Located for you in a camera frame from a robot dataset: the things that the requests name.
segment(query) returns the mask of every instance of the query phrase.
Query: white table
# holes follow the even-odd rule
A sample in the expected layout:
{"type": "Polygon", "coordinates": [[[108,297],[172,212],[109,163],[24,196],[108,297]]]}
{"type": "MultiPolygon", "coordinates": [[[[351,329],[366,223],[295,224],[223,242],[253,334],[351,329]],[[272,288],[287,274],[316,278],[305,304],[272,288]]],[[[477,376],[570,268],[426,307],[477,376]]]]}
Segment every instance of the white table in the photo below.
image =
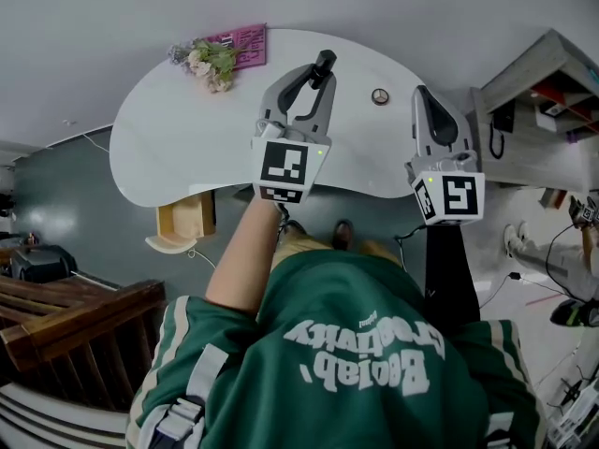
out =
{"type": "MultiPolygon", "coordinates": [[[[267,64],[237,72],[227,93],[210,94],[168,61],[137,84],[110,139],[112,176],[126,198],[158,207],[250,182],[250,140],[264,91],[325,49],[337,54],[337,92],[332,147],[316,184],[384,198],[412,193],[403,164],[416,150],[411,97],[421,80],[390,58],[335,36],[269,30],[267,41],[267,64]],[[388,91],[385,106],[372,102],[375,88],[388,91]]],[[[294,115],[312,106],[316,92],[306,88],[294,115]]]]}

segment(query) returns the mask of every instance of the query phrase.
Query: floor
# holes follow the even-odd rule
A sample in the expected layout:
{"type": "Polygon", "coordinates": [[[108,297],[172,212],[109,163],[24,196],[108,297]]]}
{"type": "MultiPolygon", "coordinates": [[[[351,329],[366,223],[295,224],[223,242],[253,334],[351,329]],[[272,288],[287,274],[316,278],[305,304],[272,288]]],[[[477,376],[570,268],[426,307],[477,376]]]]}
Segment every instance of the floor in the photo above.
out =
{"type": "MultiPolygon", "coordinates": [[[[95,142],[108,148],[110,134],[96,134],[95,142]]],[[[552,325],[548,317],[563,297],[534,284],[507,280],[518,271],[528,280],[558,289],[547,277],[531,274],[504,257],[502,234],[508,223],[529,221],[531,236],[549,242],[569,225],[567,211],[543,210],[538,204],[542,190],[500,188],[490,183],[486,214],[482,222],[462,229],[464,244],[484,319],[513,319],[519,326],[522,352],[533,385],[545,402],[558,397],[561,377],[577,377],[576,361],[582,356],[585,371],[596,364],[596,331],[565,329],[552,325]],[[581,344],[583,351],[576,348],[581,344]]],[[[217,193],[217,234],[203,239],[196,249],[214,263],[226,247],[247,205],[249,193],[236,197],[217,193]]],[[[17,220],[13,229],[33,231],[43,241],[60,244],[77,259],[81,270],[118,284],[145,279],[166,283],[168,298],[201,296],[212,268],[201,258],[186,254],[161,254],[144,239],[156,232],[155,211],[129,203],[115,186],[109,156],[80,138],[38,152],[18,162],[15,174],[17,220]]],[[[395,234],[405,234],[420,225],[421,216],[412,197],[380,199],[346,191],[317,188],[300,210],[292,213],[306,229],[327,238],[340,218],[354,222],[358,239],[377,239],[395,254],[395,234]]],[[[560,242],[577,242],[575,230],[560,242]]],[[[405,242],[406,266],[420,286],[424,283],[424,232],[405,242]]]]}

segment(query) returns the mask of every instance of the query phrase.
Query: striped sleeve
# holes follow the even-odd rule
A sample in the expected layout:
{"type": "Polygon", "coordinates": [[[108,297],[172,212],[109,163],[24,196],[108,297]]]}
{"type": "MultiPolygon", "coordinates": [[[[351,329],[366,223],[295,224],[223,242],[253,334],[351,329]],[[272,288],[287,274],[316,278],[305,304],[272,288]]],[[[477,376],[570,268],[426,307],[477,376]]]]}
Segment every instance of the striped sleeve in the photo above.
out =
{"type": "Polygon", "coordinates": [[[513,413],[512,443],[518,449],[541,449],[547,425],[520,352],[511,321],[481,321],[458,328],[448,339],[466,361],[489,400],[489,414],[513,413]]]}
{"type": "Polygon", "coordinates": [[[153,363],[133,399],[126,429],[127,447],[137,447],[143,421],[153,408],[185,394],[191,372],[206,344],[225,351],[227,365],[240,362],[256,341],[256,321],[199,297],[170,303],[160,326],[153,363]]]}

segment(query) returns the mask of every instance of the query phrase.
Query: magenta book cover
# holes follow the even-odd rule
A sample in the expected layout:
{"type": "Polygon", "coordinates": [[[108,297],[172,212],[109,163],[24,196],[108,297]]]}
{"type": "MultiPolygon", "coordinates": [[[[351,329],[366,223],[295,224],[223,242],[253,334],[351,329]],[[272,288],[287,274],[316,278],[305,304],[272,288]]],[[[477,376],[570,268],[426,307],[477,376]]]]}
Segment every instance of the magenta book cover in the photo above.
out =
{"type": "Polygon", "coordinates": [[[247,49],[237,55],[236,70],[259,66],[266,63],[266,24],[251,25],[230,32],[208,36],[211,43],[220,43],[224,47],[247,49]]]}

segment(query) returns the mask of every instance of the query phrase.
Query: white shoe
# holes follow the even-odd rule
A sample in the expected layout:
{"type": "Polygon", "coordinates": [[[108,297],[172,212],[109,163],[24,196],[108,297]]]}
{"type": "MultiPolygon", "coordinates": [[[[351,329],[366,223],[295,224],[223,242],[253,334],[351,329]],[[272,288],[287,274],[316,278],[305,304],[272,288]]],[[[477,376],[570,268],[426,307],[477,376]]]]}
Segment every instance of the white shoe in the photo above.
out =
{"type": "Polygon", "coordinates": [[[525,221],[520,223],[520,226],[518,226],[518,238],[523,243],[525,243],[531,238],[528,232],[528,223],[526,223],[525,221]]]}
{"type": "Polygon", "coordinates": [[[518,233],[516,233],[516,228],[513,224],[509,224],[505,227],[504,230],[504,247],[505,247],[505,256],[508,258],[512,256],[512,245],[513,239],[518,239],[518,233]]]}

